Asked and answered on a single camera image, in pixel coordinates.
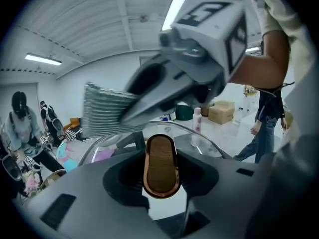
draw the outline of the purple paper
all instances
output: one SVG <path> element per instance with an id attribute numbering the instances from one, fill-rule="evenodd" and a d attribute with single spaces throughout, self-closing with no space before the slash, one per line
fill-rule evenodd
<path id="1" fill-rule="evenodd" d="M 101 160 L 104 160 L 104 159 L 108 159 L 108 158 L 110 158 L 112 156 L 113 153 L 114 153 L 113 149 L 105 149 L 105 150 L 102 150 L 102 151 L 98 151 L 98 153 L 96 153 L 94 162 L 101 161 Z"/>

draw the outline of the bottle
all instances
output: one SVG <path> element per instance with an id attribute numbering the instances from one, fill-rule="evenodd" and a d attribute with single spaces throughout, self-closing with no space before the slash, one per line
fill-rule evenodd
<path id="1" fill-rule="evenodd" d="M 200 107 L 195 108 L 193 114 L 193 130 L 200 133 L 201 132 L 201 114 Z M 190 144 L 194 147 L 199 146 L 200 138 L 199 135 L 192 134 Z"/>

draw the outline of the fluorescent light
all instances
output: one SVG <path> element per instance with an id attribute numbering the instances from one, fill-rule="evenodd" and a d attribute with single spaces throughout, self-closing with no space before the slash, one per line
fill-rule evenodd
<path id="1" fill-rule="evenodd" d="M 38 55 L 33 55 L 33 54 L 27 54 L 25 56 L 25 59 L 27 60 L 33 60 L 33 61 L 37 61 L 37 62 L 42 62 L 42 63 L 47 63 L 47 64 L 51 64 L 51 65 L 55 65 L 55 66 L 59 66 L 62 64 L 61 61 L 52 59 L 52 58 L 46 58 L 46 57 L 42 57 L 42 56 L 38 56 Z"/>
<path id="2" fill-rule="evenodd" d="M 254 50 L 259 50 L 259 48 L 258 47 L 249 48 L 246 50 L 246 52 L 254 51 Z"/>
<path id="3" fill-rule="evenodd" d="M 170 25 L 174 22 L 184 2 L 185 0 L 172 0 L 163 27 L 161 28 L 162 31 L 170 29 Z"/>

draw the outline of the white ceiling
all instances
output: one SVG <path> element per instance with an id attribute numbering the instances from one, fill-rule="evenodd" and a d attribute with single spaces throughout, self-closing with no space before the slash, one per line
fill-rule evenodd
<path id="1" fill-rule="evenodd" d="M 186 0 L 192 7 L 203 0 Z M 250 0 L 249 46 L 261 41 Z M 158 49 L 158 33 L 171 0 L 32 0 L 1 47 L 0 70 L 36 71 L 62 76 L 75 68 L 115 54 Z M 140 22 L 146 16 L 147 22 Z M 62 61 L 53 66 L 27 61 L 26 53 Z"/>

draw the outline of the light blue shirt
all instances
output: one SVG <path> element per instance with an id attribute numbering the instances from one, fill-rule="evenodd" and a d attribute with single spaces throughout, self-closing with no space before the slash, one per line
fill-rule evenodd
<path id="1" fill-rule="evenodd" d="M 43 149 L 40 146 L 33 147 L 28 144 L 31 138 L 35 136 L 42 136 L 34 111 L 29 108 L 29 115 L 31 116 L 31 119 L 29 119 L 30 116 L 28 116 L 28 114 L 23 120 L 20 120 L 13 111 L 11 114 L 14 127 L 11 124 L 9 116 L 4 123 L 4 130 L 9 138 L 11 151 L 17 151 L 21 148 L 27 156 L 37 156 Z"/>

